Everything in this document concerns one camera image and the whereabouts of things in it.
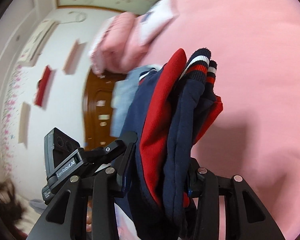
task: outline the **fabric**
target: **fabric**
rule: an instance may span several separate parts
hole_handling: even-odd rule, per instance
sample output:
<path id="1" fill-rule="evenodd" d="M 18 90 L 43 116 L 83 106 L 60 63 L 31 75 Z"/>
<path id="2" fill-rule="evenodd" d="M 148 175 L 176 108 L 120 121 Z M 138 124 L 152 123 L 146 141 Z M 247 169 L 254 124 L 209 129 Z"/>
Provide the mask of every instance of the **fabric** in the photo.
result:
<path id="1" fill-rule="evenodd" d="M 226 107 L 191 156 L 218 176 L 243 176 L 285 238 L 295 240 L 300 234 L 300 2 L 177 0 L 177 7 L 179 17 L 152 42 L 140 65 L 164 64 L 178 48 L 187 57 L 203 45 L 213 52 L 219 68 L 215 92 Z"/>
<path id="2" fill-rule="evenodd" d="M 193 228 L 193 217 L 185 222 L 185 208 L 191 201 L 184 193 L 193 124 L 203 128 L 211 123 L 209 116 L 222 111 L 221 100 L 213 108 L 214 94 L 214 98 L 205 97 L 211 96 L 212 90 L 204 94 L 209 61 L 209 50 L 200 49 L 186 64 L 186 55 L 179 49 L 160 71 L 140 74 L 139 89 L 122 129 L 122 133 L 132 130 L 138 134 L 131 188 L 116 202 L 133 220 L 142 240 L 178 239 L 183 225 L 187 227 L 183 234 Z M 207 112 L 206 118 L 194 112 Z"/>
<path id="3" fill-rule="evenodd" d="M 112 73 L 123 73 L 120 62 L 135 18 L 131 12 L 124 12 L 116 16 L 108 35 L 101 43 L 106 69 Z"/>
<path id="4" fill-rule="evenodd" d="M 139 66 L 152 41 L 178 16 L 176 4 L 176 0 L 160 0 L 136 19 L 121 61 L 123 71 L 127 73 Z"/>
<path id="5" fill-rule="evenodd" d="M 139 44 L 150 43 L 171 20 L 178 16 L 176 0 L 160 0 L 144 15 L 139 23 Z"/>
<path id="6" fill-rule="evenodd" d="M 121 68 L 126 73 L 139 66 L 140 61 L 148 53 L 151 45 L 150 43 L 144 45 L 140 45 L 139 43 L 141 21 L 142 16 L 139 16 L 136 19 L 136 23 L 131 31 L 131 35 L 123 53 Z"/>
<path id="7" fill-rule="evenodd" d="M 109 28 L 111 27 L 112 22 L 114 21 L 115 16 L 107 19 L 100 30 L 98 31 L 96 37 L 93 40 L 91 49 L 89 50 L 88 56 L 92 62 L 91 70 L 95 75 L 101 75 L 105 70 L 105 61 L 103 59 L 101 51 L 101 42 L 107 35 Z"/>
<path id="8" fill-rule="evenodd" d="M 126 79 L 115 83 L 112 92 L 111 107 L 114 109 L 111 119 L 110 135 L 119 137 L 121 134 L 128 109 L 138 89 L 139 76 L 150 69 L 161 68 L 159 65 L 146 65 L 131 70 Z"/>
<path id="9" fill-rule="evenodd" d="M 134 21 L 133 13 L 124 12 L 104 22 L 89 51 L 94 74 L 101 75 L 105 69 L 122 73 L 120 60 Z"/>
<path id="10" fill-rule="evenodd" d="M 17 233 L 22 237 L 22 239 L 26 240 L 28 235 L 24 232 L 22 232 L 21 230 L 19 230 L 18 228 L 16 228 Z"/>

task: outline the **pink fabric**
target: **pink fabric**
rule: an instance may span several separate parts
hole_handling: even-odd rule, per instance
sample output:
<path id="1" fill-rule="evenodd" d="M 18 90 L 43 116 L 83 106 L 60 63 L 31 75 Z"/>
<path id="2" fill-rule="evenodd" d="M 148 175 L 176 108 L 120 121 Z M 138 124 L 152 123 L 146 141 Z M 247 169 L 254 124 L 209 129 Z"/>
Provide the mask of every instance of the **pink fabric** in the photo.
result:
<path id="1" fill-rule="evenodd" d="M 134 21 L 135 15 L 130 12 L 116 16 L 108 35 L 101 43 L 106 69 L 110 72 L 122 73 L 120 61 Z"/>
<path id="2" fill-rule="evenodd" d="M 300 3 L 177 3 L 180 16 L 140 65 L 162 65 L 179 48 L 188 57 L 201 47 L 212 51 L 224 110 L 192 156 L 217 175 L 242 175 L 293 240 L 300 233 Z"/>
<path id="3" fill-rule="evenodd" d="M 98 30 L 97 35 L 95 36 L 91 49 L 89 51 L 89 58 L 92 62 L 91 70 L 95 75 L 101 75 L 105 70 L 105 61 L 103 59 L 101 51 L 101 42 L 104 40 L 105 36 L 108 34 L 108 30 L 111 27 L 112 22 L 114 21 L 115 16 L 106 20 L 101 28 Z"/>
<path id="4" fill-rule="evenodd" d="M 139 44 L 139 23 L 144 16 L 141 15 L 136 19 L 136 24 L 131 31 L 131 35 L 127 41 L 126 48 L 121 61 L 121 69 L 123 73 L 139 66 L 140 61 L 147 54 L 150 43 L 145 45 Z"/>

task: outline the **red fabric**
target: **red fabric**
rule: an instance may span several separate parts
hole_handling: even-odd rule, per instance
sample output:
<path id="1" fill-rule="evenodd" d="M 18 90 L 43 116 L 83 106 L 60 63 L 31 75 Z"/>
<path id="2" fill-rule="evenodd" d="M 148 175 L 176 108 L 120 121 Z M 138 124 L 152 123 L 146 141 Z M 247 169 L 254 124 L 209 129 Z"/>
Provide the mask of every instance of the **red fabric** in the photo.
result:
<path id="1" fill-rule="evenodd" d="M 179 49 L 164 66 L 154 88 L 140 141 L 139 149 L 144 178 L 159 207 L 162 206 L 162 201 L 156 190 L 163 161 L 167 155 L 166 143 L 171 123 L 171 106 L 167 98 L 173 85 L 184 71 L 186 61 L 184 50 Z"/>
<path id="2" fill-rule="evenodd" d="M 196 144 L 199 141 L 199 139 L 205 134 L 205 132 L 208 130 L 208 128 L 212 125 L 212 123 L 215 121 L 215 119 L 223 110 L 223 104 L 221 102 L 221 98 L 219 96 L 216 97 L 217 97 L 217 101 L 215 101 L 214 104 L 212 105 L 206 121 L 202 125 L 197 137 L 195 138 L 194 144 Z"/>
<path id="3" fill-rule="evenodd" d="M 190 199 L 187 196 L 187 193 L 183 193 L 183 207 L 186 208 L 190 205 Z"/>
<path id="4" fill-rule="evenodd" d="M 198 65 L 194 65 L 191 68 L 189 68 L 186 73 L 190 73 L 191 71 L 195 71 L 195 70 L 200 70 L 205 74 L 207 74 L 207 71 L 208 71 L 206 66 L 198 64 Z"/>
<path id="5" fill-rule="evenodd" d="M 22 231 L 19 230 L 18 228 L 16 228 L 16 230 L 17 230 L 17 233 L 18 233 L 24 240 L 27 239 L 28 235 L 27 235 L 26 233 L 22 232 Z"/>
<path id="6" fill-rule="evenodd" d="M 207 77 L 207 82 L 208 82 L 208 83 L 214 84 L 215 80 L 216 80 L 216 79 L 213 78 L 213 77 Z"/>

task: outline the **folded clothes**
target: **folded clothes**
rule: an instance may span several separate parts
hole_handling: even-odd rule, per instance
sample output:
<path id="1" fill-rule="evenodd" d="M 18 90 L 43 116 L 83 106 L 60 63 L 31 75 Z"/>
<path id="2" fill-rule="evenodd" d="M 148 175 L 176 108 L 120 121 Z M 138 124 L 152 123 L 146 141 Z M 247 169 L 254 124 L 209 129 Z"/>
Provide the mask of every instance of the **folded clothes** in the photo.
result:
<path id="1" fill-rule="evenodd" d="M 128 109 L 138 89 L 140 73 L 151 69 L 159 70 L 162 66 L 153 64 L 145 65 L 131 70 L 126 79 L 116 82 L 112 92 L 111 107 L 114 109 L 111 119 L 110 135 L 119 137 Z"/>
<path id="2" fill-rule="evenodd" d="M 116 203 L 142 240 L 176 240 L 194 228 L 196 207 L 184 192 L 190 151 L 222 111 L 210 56 L 199 49 L 186 63 L 179 49 L 160 71 L 140 74 L 122 128 L 138 135 L 131 186 Z"/>

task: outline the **pink sleeve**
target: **pink sleeve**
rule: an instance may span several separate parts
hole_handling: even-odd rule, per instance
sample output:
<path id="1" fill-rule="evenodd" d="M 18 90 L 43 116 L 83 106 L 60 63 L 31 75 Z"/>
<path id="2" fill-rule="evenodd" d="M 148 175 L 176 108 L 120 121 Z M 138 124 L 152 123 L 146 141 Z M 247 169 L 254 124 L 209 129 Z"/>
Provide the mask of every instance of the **pink sleeve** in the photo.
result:
<path id="1" fill-rule="evenodd" d="M 129 38 L 135 15 L 125 12 L 118 15 L 109 30 L 109 33 L 101 43 L 101 51 L 106 69 L 113 73 L 122 73 L 120 60 L 122 58 L 126 42 Z"/>
<path id="2" fill-rule="evenodd" d="M 140 38 L 140 22 L 144 16 L 141 15 L 136 19 L 136 24 L 131 31 L 131 35 L 127 41 L 126 48 L 121 61 L 121 69 L 123 73 L 139 66 L 143 57 L 147 54 L 150 43 L 145 45 L 139 44 Z"/>
<path id="3" fill-rule="evenodd" d="M 101 75 L 106 68 L 105 61 L 103 59 L 102 51 L 101 51 L 101 43 L 105 39 L 108 34 L 109 29 L 111 28 L 113 22 L 115 21 L 114 16 L 110 19 L 107 19 L 99 29 L 97 35 L 95 36 L 93 43 L 91 45 L 91 49 L 89 51 L 89 57 L 92 62 L 92 72 L 95 75 Z"/>

